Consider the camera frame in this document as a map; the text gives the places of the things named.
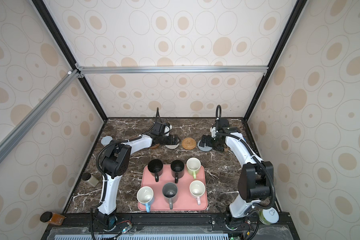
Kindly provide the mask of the blue woven round coaster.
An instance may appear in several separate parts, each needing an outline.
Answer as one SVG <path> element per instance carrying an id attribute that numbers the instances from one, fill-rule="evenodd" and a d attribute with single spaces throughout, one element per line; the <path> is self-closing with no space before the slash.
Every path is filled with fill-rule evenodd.
<path id="1" fill-rule="evenodd" d="M 213 149 L 212 147 L 209 147 L 206 144 L 198 144 L 198 148 L 203 152 L 209 152 Z"/>

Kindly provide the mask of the rattan woven round coaster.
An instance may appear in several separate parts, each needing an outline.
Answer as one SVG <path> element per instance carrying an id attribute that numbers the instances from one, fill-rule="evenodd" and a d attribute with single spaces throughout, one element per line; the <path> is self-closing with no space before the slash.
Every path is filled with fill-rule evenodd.
<path id="1" fill-rule="evenodd" d="M 185 138 L 182 140 L 182 147 L 185 150 L 193 150 L 197 146 L 197 142 L 193 138 Z"/>

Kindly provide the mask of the black mug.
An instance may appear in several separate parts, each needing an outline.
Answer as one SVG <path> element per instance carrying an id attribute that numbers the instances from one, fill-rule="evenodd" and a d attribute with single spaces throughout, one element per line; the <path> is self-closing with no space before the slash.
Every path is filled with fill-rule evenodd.
<path id="1" fill-rule="evenodd" d="M 174 160 L 171 163 L 171 173 L 175 179 L 175 184 L 177 184 L 179 182 L 179 179 L 181 179 L 185 173 L 185 165 L 184 165 L 183 161 Z"/>
<path id="2" fill-rule="evenodd" d="M 155 177 L 156 182 L 159 182 L 159 177 L 163 174 L 163 167 L 163 162 L 159 159 L 151 160 L 148 164 L 148 170 Z"/>

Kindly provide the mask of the brown wooden round coaster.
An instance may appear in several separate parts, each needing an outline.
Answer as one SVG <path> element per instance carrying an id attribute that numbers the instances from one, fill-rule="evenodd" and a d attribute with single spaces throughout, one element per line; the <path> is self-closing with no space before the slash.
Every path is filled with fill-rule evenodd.
<path id="1" fill-rule="evenodd" d="M 157 144 L 157 145 L 154 145 L 154 146 L 152 146 L 152 147 L 150 147 L 150 149 L 156 149 L 156 148 L 158 148 L 158 147 L 160 147 L 160 144 Z"/>

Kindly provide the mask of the multicolour woven round coaster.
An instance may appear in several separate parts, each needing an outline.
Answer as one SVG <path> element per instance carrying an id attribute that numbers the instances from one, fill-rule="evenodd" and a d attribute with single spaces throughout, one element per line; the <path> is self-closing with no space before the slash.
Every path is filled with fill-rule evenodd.
<path id="1" fill-rule="evenodd" d="M 177 145 L 166 145 L 166 148 L 173 150 L 173 149 L 176 149 L 178 146 L 179 146 L 179 144 L 177 144 Z"/>

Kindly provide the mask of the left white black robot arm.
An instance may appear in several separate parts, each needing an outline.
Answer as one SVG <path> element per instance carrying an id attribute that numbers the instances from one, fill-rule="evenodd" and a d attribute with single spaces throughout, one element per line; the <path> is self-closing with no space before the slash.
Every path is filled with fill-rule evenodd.
<path id="1" fill-rule="evenodd" d="M 95 209 L 95 219 L 110 229 L 116 224 L 117 193 L 122 175 L 127 171 L 131 154 L 154 145 L 177 145 L 177 135 L 140 135 L 131 140 L 112 140 L 99 153 L 96 159 L 98 171 L 103 176 L 102 195 Z"/>

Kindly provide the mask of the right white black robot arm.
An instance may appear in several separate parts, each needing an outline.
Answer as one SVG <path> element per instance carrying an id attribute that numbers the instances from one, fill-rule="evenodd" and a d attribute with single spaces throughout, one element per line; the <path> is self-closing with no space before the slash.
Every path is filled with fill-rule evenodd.
<path id="1" fill-rule="evenodd" d="M 255 211 L 274 207 L 276 201 L 274 167 L 271 162 L 263 161 L 238 132 L 203 135 L 198 142 L 199 149 L 204 152 L 223 151 L 224 146 L 231 149 L 242 167 L 238 181 L 239 195 L 225 212 L 226 226 L 229 229 L 236 229 L 239 221 Z"/>

